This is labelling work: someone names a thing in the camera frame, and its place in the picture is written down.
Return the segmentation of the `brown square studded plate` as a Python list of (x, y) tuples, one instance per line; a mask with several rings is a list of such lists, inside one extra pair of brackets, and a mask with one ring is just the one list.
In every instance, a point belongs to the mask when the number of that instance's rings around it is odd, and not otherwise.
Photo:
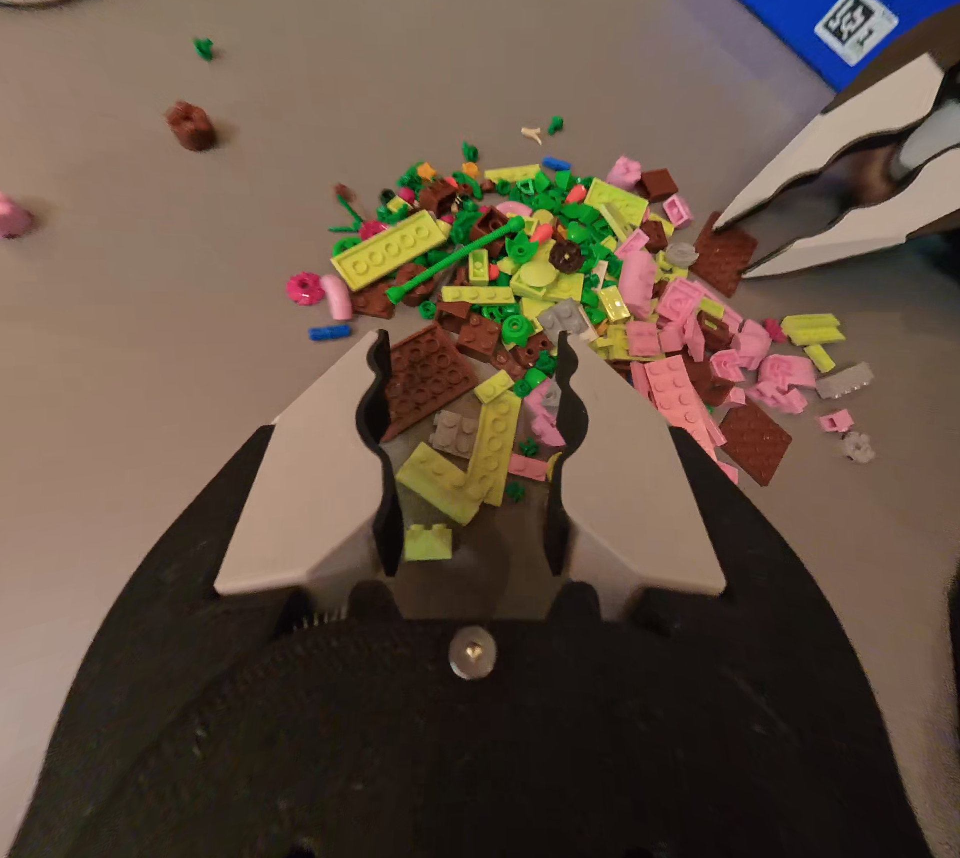
[(720, 216), (719, 211), (711, 213), (695, 240), (698, 257), (690, 266), (690, 274), (702, 279), (721, 296), (731, 298), (759, 243), (736, 227), (714, 230)]
[(759, 486), (767, 487), (792, 444), (792, 436), (755, 403), (727, 409), (719, 425), (722, 451)]

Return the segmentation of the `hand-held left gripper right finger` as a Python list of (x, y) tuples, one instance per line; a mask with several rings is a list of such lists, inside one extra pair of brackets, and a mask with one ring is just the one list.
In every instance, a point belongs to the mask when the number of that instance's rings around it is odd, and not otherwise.
[(678, 454), (675, 427), (585, 342), (558, 337), (557, 429), (543, 530), (551, 571), (585, 584), (601, 618), (644, 592), (718, 597), (727, 580)]

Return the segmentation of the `small lime brick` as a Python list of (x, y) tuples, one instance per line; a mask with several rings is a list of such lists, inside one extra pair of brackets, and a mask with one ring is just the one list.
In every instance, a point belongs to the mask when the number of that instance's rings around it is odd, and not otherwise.
[(443, 524), (413, 524), (406, 528), (403, 560), (408, 563), (443, 562), (453, 556), (453, 534)]

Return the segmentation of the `small brown brick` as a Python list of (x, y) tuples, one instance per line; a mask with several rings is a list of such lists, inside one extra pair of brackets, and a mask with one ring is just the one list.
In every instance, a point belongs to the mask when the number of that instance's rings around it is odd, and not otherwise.
[(217, 132), (201, 107), (179, 100), (166, 110), (164, 118), (178, 144), (186, 150), (202, 153), (217, 146)]

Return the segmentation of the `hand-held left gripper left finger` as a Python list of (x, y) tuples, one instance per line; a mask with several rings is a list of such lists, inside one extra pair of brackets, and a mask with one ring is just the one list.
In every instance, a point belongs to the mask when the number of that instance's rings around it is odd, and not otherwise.
[(214, 588), (346, 595), (396, 574), (403, 517), (380, 442), (391, 422), (388, 332), (359, 339), (274, 421)]

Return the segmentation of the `pile of mixed toy bricks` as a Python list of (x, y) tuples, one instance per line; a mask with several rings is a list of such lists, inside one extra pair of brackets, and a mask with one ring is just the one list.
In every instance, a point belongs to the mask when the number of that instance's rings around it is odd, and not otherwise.
[[(351, 222), (333, 228), (332, 273), (285, 284), (295, 305), (327, 305), (332, 324), (313, 327), (310, 340), (349, 336), (356, 315), (389, 320), (402, 304), (416, 307), (471, 361), (478, 383), (510, 373), (521, 406), (507, 475), (543, 481), (555, 458), (536, 461), (539, 449), (564, 443), (554, 373), (567, 332), (737, 482), (745, 471), (720, 448), (726, 411), (751, 401), (768, 415), (802, 413), (828, 374), (803, 347), (844, 341), (838, 319), (745, 319), (690, 268), (667, 264), (664, 249), (691, 213), (666, 170), (642, 179), (621, 158), (606, 179), (579, 177), (547, 157), (482, 172), (475, 151), (466, 145), (468, 159), (447, 176), (416, 162), (382, 191), (373, 220), (336, 185)], [(471, 390), (428, 416), (433, 448), (470, 459), (482, 405)]]

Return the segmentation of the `lime studded plate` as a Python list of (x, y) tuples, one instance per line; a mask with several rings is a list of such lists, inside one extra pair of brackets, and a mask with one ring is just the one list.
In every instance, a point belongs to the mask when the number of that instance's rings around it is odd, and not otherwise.
[(474, 519), (484, 495), (478, 480), (470, 478), (426, 443), (417, 444), (394, 477), (461, 526)]

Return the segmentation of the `brown rectangular plate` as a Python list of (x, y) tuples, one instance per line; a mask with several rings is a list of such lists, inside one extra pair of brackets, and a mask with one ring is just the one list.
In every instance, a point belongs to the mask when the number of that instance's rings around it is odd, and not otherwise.
[(472, 362), (438, 324), (390, 346), (386, 387), (390, 424), (380, 441), (389, 443), (478, 384)]

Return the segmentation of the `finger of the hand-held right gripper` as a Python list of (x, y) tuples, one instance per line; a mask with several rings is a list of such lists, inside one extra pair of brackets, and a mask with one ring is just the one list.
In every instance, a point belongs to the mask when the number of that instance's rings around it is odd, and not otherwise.
[(918, 169), (888, 200), (845, 212), (750, 265), (744, 279), (785, 276), (882, 252), (907, 240), (958, 230), (959, 150), (948, 148)]
[(922, 55), (823, 110), (735, 196), (714, 230), (819, 233), (850, 209), (888, 200), (919, 169), (888, 172), (898, 145), (929, 116), (941, 81)]

